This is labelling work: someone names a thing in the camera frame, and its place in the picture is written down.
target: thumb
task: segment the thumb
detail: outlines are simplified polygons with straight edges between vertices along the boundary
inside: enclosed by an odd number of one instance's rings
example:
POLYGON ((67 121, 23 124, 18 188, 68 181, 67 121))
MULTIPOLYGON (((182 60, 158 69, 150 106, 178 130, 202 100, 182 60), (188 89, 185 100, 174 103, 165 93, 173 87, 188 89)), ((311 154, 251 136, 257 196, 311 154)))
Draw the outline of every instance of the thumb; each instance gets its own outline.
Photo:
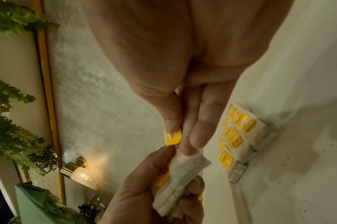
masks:
POLYGON ((126 178, 122 187, 132 193, 141 193, 154 183, 161 169, 167 166, 174 154, 175 147, 164 146, 151 153, 141 164, 126 178))
POLYGON ((147 94, 134 91, 138 96, 150 103, 164 120, 167 133, 174 133, 182 125, 182 105, 176 92, 169 94, 147 94))

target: person's right hand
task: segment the person's right hand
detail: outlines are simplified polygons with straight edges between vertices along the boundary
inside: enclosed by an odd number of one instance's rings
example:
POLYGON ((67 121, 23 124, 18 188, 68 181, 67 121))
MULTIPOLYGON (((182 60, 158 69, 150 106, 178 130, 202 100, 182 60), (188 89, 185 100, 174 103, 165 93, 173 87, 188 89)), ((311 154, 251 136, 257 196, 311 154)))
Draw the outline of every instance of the person's right hand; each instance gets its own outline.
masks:
POLYGON ((183 125, 186 155, 213 136, 237 79, 268 49, 292 3, 83 0, 97 41, 132 90, 168 133, 183 125))

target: wooden strip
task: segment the wooden strip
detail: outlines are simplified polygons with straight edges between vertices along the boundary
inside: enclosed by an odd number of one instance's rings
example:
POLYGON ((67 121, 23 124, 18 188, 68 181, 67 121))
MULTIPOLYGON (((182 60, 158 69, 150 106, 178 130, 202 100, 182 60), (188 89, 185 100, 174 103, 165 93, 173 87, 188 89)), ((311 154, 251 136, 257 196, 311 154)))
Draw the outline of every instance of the wooden strip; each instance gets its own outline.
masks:
MULTIPOLYGON (((33 9, 38 13, 45 14, 42 0, 33 0, 33 9)), ((45 100, 47 101, 51 135, 53 139, 53 145, 51 146, 51 149, 57 154, 58 160, 61 163, 61 150, 60 150, 60 145, 59 145, 58 126, 57 126, 57 121, 56 121, 56 116, 55 116, 55 107, 54 107, 54 100, 53 100, 53 94, 52 94, 52 88, 51 88, 47 39, 46 39, 45 32, 38 30, 37 39, 38 39, 37 44, 38 44, 38 50, 39 50, 41 72, 43 76, 43 86, 44 86, 44 91, 45 91, 45 100)), ((60 202, 62 204, 65 204, 64 179, 63 179, 63 176, 60 174, 60 170, 59 170, 59 183, 60 183, 60 191, 61 191, 60 192, 60 195, 61 195, 60 202)))

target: person's left hand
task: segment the person's left hand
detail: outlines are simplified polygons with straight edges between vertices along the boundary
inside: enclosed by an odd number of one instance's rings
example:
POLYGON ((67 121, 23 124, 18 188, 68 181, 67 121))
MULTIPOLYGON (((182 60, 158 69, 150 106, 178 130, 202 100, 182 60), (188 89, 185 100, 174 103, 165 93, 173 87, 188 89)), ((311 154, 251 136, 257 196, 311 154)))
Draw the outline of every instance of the person's left hand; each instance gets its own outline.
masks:
MULTIPOLYGON (((163 224, 166 218, 153 209, 152 184, 162 168, 168 165, 174 154, 174 146, 164 146, 151 153, 124 181, 109 204, 100 224, 163 224)), ((184 213, 182 220, 175 219, 174 224, 200 224, 203 221, 203 206, 199 196, 204 190, 203 179, 197 176, 188 186, 189 197, 178 201, 179 209, 184 213)))

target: wall lamp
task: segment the wall lamp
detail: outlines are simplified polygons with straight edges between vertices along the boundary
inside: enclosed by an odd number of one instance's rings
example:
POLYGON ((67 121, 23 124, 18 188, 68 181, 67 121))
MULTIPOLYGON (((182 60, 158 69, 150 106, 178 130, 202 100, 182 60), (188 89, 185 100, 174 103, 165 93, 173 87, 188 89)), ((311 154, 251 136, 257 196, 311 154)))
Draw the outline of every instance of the wall lamp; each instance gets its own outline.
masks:
POLYGON ((85 169, 87 166, 87 161, 83 157, 76 159, 76 162, 70 162, 65 164, 60 170, 60 172, 80 184, 85 185, 93 190, 96 190, 99 187, 100 177, 93 172, 85 169))

